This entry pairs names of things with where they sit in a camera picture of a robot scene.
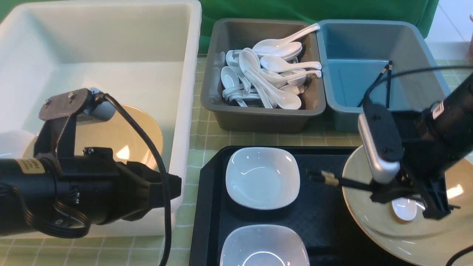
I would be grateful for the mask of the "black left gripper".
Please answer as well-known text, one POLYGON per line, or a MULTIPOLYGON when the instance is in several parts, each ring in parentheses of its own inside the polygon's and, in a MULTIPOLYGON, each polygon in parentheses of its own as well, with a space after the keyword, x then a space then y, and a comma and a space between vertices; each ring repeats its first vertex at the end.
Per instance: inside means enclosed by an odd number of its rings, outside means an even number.
POLYGON ((140 162, 115 161, 111 148, 86 147, 81 156, 33 154, 52 174, 53 211, 69 215, 74 226, 134 222, 164 207, 162 174, 140 162))

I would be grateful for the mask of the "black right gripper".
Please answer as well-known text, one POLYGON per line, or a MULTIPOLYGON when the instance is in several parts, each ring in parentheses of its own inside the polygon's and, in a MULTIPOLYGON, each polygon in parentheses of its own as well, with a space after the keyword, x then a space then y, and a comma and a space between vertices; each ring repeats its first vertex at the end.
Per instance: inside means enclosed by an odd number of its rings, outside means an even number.
POLYGON ((444 111, 433 117, 430 110, 390 111, 400 133, 404 156, 400 171, 388 184, 373 180, 371 200, 389 203, 418 195, 426 219, 442 219, 451 213, 445 172, 462 159, 462 114, 444 111))

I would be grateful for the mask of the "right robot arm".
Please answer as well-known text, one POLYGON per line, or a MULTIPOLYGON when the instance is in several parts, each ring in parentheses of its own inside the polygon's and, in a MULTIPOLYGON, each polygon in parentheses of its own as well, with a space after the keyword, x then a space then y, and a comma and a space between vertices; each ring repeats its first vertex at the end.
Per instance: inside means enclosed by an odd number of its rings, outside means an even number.
POLYGON ((418 195, 425 218, 448 216, 456 207, 448 202, 445 172, 472 152, 472 76, 434 109, 390 111, 365 96, 362 115, 374 154, 400 167, 372 173, 371 200, 386 204, 418 195))

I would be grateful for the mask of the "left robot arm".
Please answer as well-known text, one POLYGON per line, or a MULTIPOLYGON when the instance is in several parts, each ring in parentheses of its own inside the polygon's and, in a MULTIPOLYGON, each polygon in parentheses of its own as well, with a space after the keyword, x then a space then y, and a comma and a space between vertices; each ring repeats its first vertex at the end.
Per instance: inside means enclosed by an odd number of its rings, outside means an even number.
POLYGON ((164 207, 162 177, 140 162, 118 162, 110 148, 57 159, 1 159, 1 236, 38 231, 85 237, 92 225, 134 222, 164 207))

